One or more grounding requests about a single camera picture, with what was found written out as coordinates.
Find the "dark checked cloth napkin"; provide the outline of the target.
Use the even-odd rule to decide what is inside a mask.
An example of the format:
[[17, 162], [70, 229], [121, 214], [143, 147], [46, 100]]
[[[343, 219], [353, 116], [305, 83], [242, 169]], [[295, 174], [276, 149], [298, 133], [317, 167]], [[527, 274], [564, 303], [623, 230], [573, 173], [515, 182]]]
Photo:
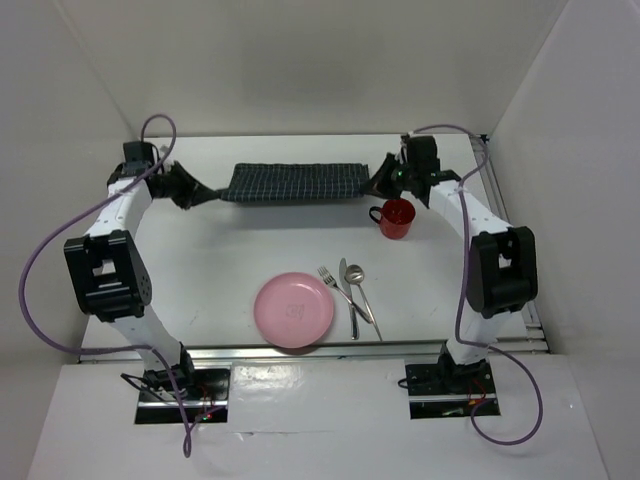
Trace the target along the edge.
[[345, 200], [363, 196], [370, 179], [361, 163], [263, 164], [239, 163], [226, 188], [198, 185], [191, 206], [214, 200], [231, 203], [274, 203]]

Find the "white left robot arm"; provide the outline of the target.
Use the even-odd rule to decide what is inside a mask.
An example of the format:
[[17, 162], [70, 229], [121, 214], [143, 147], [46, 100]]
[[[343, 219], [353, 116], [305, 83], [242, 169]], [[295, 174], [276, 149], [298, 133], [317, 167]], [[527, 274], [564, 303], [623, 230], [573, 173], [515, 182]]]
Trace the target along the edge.
[[135, 235], [155, 199], [168, 198], [187, 210], [219, 199], [220, 193], [178, 162], [165, 169], [151, 143], [126, 142], [123, 153], [107, 182], [110, 203], [84, 236], [65, 242], [64, 256], [80, 309], [117, 330], [138, 352], [142, 383], [184, 399], [198, 392], [198, 376], [184, 345], [151, 306], [152, 281]]

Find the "pink plate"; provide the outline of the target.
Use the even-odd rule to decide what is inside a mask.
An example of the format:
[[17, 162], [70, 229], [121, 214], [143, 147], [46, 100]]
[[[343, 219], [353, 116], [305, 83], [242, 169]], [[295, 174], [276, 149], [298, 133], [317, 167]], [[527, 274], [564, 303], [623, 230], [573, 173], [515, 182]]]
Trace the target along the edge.
[[302, 272], [287, 272], [267, 281], [253, 306], [262, 338], [283, 349], [310, 346], [329, 331], [334, 300], [326, 285]]

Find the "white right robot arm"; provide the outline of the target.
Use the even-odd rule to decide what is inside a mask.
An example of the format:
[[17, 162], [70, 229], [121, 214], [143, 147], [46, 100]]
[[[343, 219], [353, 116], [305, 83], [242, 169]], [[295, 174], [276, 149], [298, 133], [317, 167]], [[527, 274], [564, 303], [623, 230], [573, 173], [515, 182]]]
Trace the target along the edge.
[[387, 154], [361, 191], [384, 200], [409, 192], [462, 238], [463, 278], [454, 333], [441, 349], [432, 378], [448, 392], [464, 391], [482, 377], [502, 326], [537, 296], [533, 232], [494, 215], [467, 191], [462, 177], [442, 169], [431, 136], [403, 136], [399, 153]]

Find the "red mug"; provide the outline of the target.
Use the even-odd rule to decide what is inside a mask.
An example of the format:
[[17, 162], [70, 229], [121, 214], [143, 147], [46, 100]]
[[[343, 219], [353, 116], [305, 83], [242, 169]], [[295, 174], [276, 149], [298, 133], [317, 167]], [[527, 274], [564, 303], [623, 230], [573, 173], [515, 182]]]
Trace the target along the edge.
[[403, 239], [409, 232], [416, 216], [413, 204], [405, 199], [387, 200], [382, 206], [372, 206], [369, 218], [378, 225], [379, 231], [388, 239]]

